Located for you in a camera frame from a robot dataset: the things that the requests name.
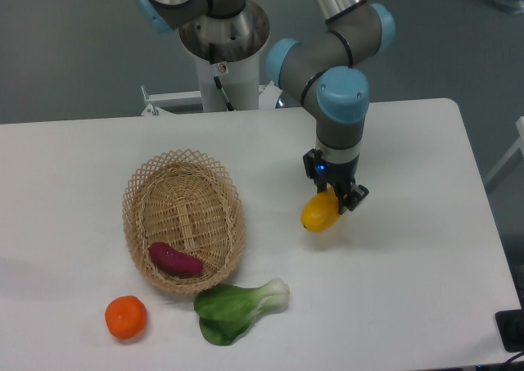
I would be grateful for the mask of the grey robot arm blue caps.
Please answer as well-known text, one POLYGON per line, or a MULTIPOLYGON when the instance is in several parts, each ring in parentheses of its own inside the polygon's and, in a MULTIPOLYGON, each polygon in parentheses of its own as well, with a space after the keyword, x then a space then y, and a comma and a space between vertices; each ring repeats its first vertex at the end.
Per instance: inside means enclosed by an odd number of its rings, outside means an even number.
POLYGON ((319 192, 331 188, 340 212, 368 195, 356 183, 369 83, 358 64, 395 39, 392 14, 368 0, 315 0, 327 30, 303 44, 269 43, 269 18, 251 0, 135 0, 158 34, 177 32, 194 58, 204 111, 259 105, 259 70, 316 121, 315 147, 304 155, 319 192))

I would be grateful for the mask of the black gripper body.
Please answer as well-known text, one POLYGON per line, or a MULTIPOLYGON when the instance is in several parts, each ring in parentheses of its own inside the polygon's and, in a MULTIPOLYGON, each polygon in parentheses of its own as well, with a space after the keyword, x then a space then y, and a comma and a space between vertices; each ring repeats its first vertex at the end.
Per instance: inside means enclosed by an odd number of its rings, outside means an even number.
POLYGON ((346 195, 351 192, 351 184, 355 182, 355 173, 359 155, 353 160, 335 163, 332 158, 319 149, 314 152, 314 183, 317 193, 326 191, 331 186, 336 195, 346 195))

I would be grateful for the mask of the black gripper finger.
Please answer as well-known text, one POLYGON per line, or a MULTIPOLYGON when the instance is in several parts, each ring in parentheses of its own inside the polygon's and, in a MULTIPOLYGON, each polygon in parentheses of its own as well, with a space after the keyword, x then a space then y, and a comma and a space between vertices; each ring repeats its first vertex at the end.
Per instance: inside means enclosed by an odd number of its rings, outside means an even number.
POLYGON ((338 214, 353 211, 367 196, 368 189, 360 184, 348 183, 336 185, 338 214))
POLYGON ((325 179, 327 164, 322 158, 323 152, 311 149, 303 155, 306 176, 314 181, 317 193, 327 190, 328 182, 325 179))

